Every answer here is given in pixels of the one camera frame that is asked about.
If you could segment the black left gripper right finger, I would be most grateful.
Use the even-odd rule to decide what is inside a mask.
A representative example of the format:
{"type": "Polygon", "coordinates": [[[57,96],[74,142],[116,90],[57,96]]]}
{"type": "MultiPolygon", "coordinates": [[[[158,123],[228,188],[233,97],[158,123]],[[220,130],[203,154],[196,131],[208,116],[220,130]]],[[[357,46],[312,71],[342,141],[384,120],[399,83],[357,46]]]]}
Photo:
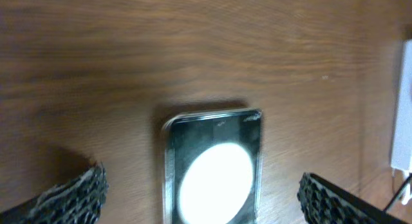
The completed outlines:
{"type": "Polygon", "coordinates": [[[314,173],[304,173],[297,199],[309,224],[406,224],[388,214],[388,210],[409,187],[403,182],[394,197],[382,210],[350,194],[314,173]]]}

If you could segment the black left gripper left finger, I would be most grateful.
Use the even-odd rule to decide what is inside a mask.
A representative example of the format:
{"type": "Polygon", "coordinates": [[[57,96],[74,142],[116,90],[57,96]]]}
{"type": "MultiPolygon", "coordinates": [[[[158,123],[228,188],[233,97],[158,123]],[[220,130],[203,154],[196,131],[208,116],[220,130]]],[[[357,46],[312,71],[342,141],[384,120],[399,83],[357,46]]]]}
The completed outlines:
{"type": "Polygon", "coordinates": [[[4,224],[95,224],[106,202],[103,165],[94,165],[65,184],[1,213],[4,224]]]}

